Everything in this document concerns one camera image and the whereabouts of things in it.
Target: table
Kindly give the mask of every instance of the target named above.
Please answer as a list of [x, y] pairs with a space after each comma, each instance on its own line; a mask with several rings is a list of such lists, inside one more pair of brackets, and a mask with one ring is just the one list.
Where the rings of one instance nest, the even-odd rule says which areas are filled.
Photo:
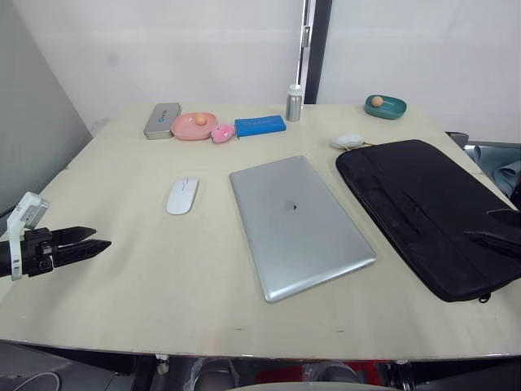
[[[226, 144], [147, 141], [153, 105], [131, 107], [42, 192], [39, 226], [83, 225], [112, 246], [96, 258], [32, 279], [0, 281], [0, 339], [106, 351], [267, 358], [431, 359], [521, 354], [521, 281], [487, 304], [446, 303], [400, 259], [335, 169], [333, 136], [369, 143], [419, 138], [503, 200], [479, 167], [427, 118], [398, 121], [361, 107], [304, 107], [287, 131]], [[186, 105], [221, 123], [283, 107]], [[275, 304], [265, 302], [228, 175], [305, 155], [376, 251], [356, 273]], [[181, 177], [200, 179], [193, 209], [165, 212]]]

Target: pink dish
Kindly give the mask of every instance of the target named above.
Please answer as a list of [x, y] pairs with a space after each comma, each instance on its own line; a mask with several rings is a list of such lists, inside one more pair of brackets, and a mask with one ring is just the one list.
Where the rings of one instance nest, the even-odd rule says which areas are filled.
[[190, 112], [176, 118], [172, 125], [172, 134], [180, 140], [205, 140], [210, 138], [213, 127], [217, 123], [217, 118], [210, 112], [202, 112], [206, 117], [205, 125], [197, 125], [195, 116], [198, 112]]

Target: white computer mouse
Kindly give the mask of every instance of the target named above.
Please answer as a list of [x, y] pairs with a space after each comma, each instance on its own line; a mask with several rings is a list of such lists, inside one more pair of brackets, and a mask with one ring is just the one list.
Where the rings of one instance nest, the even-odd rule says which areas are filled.
[[183, 178], [176, 181], [170, 191], [166, 210], [170, 214], [184, 214], [194, 203], [195, 193], [199, 180], [197, 178]]
[[331, 146], [339, 149], [360, 147], [363, 143], [364, 138], [359, 134], [342, 134], [331, 139]]

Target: laptop logo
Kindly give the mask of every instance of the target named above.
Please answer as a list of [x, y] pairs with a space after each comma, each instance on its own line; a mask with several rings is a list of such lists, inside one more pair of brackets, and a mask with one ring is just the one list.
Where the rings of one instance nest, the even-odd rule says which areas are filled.
[[294, 212], [297, 209], [297, 204], [294, 203], [293, 201], [286, 201], [284, 203], [284, 209], [287, 210], [288, 212]]

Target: metal bottle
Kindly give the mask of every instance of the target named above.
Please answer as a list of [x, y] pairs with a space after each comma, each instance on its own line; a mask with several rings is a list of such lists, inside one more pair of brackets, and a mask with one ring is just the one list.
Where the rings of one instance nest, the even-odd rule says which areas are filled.
[[292, 84], [287, 89], [286, 99], [286, 120], [298, 121], [300, 119], [300, 111], [302, 110], [302, 86]]

